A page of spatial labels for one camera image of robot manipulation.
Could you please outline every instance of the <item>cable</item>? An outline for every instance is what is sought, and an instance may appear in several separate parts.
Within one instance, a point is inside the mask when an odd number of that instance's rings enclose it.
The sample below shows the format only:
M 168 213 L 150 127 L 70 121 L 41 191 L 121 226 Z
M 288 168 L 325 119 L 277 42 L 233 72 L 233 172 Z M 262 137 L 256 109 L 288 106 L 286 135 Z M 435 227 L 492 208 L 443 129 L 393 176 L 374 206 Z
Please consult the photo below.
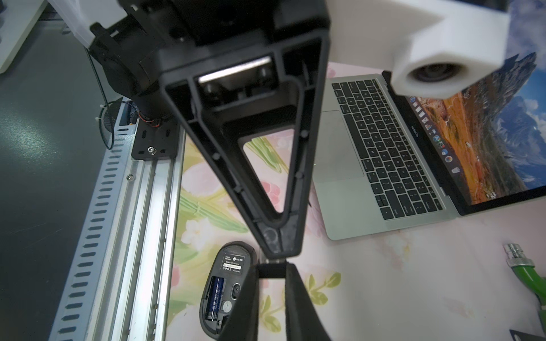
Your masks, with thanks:
M 104 94 L 104 88 L 102 87 L 102 83 L 100 82 L 100 78 L 97 73 L 97 69 L 95 68 L 95 64 L 93 63 L 93 60 L 91 59 L 91 54 L 89 53 L 88 49 L 86 49 L 85 47 L 84 49 L 85 49 L 85 53 L 87 54 L 87 59 L 89 59 L 89 64 L 91 64 L 91 68 L 93 69 L 93 73 L 95 74 L 95 78 L 97 79 L 97 83 L 99 84 L 100 94 L 102 95 L 104 100 L 104 107 L 101 109 L 99 113 L 99 119 L 98 119 L 100 138 L 103 140 L 103 143 L 106 146 L 106 149 L 111 150 L 114 147 L 114 122 L 112 121 L 112 115 L 108 115 L 108 119 L 110 120 L 110 126 L 112 127 L 112 143 L 110 144 L 110 146 L 108 146 L 108 142 L 106 141 L 106 138 L 104 137 L 104 132 L 102 129 L 102 125 L 103 125 L 102 114 L 105 108 L 106 108 L 106 111 L 108 111 L 110 103 L 106 99 L 106 94 Z

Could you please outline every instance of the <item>pink floral tablecloth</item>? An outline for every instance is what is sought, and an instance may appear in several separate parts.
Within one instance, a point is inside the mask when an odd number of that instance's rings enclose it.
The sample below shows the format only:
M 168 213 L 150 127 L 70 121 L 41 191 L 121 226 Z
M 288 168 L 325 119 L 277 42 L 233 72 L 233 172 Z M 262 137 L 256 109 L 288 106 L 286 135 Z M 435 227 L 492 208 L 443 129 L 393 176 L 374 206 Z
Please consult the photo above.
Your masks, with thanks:
M 330 63 L 328 77 L 380 73 Z M 292 131 L 245 146 L 277 210 L 283 206 Z M 187 140 L 166 341 L 209 340 L 199 323 L 203 288 L 220 247 L 259 250 L 222 185 Z M 311 189 L 298 267 L 333 340 L 510 340 L 508 329 L 541 334 L 536 300 L 505 263 L 519 242 L 546 271 L 545 200 L 451 222 L 333 242 Z M 284 281 L 260 281 L 259 339 L 285 337 Z

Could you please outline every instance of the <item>blue battery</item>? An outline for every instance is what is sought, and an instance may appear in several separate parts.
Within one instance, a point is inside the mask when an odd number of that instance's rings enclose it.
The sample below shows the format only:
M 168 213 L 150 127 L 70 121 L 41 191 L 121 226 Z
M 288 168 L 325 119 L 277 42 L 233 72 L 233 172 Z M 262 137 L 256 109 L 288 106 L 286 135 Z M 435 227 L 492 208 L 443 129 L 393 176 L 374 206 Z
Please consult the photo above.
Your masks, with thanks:
M 218 319 L 218 310 L 222 303 L 222 289 L 224 288 L 224 279 L 212 276 L 209 289 L 209 304 L 206 307 L 207 320 L 215 321 Z

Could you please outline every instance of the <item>laptop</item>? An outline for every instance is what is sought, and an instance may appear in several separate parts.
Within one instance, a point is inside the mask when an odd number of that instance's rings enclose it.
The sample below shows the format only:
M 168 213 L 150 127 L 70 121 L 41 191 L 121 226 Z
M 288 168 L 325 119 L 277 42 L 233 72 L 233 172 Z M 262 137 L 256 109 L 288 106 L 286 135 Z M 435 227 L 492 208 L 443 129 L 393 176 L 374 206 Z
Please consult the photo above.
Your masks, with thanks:
M 330 239 L 546 194 L 516 170 L 517 156 L 502 141 L 503 121 L 476 105 L 477 88 L 443 101 L 397 96 L 389 81 L 389 72 L 326 81 L 313 181 Z

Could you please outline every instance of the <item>laptop keyboard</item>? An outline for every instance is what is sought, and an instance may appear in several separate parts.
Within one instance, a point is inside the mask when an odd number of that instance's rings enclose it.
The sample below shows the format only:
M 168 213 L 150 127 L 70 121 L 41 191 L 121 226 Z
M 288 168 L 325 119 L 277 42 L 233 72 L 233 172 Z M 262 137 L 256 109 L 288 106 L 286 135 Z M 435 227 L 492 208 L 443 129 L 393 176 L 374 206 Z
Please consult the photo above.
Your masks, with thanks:
M 442 210 L 376 80 L 332 83 L 383 219 Z

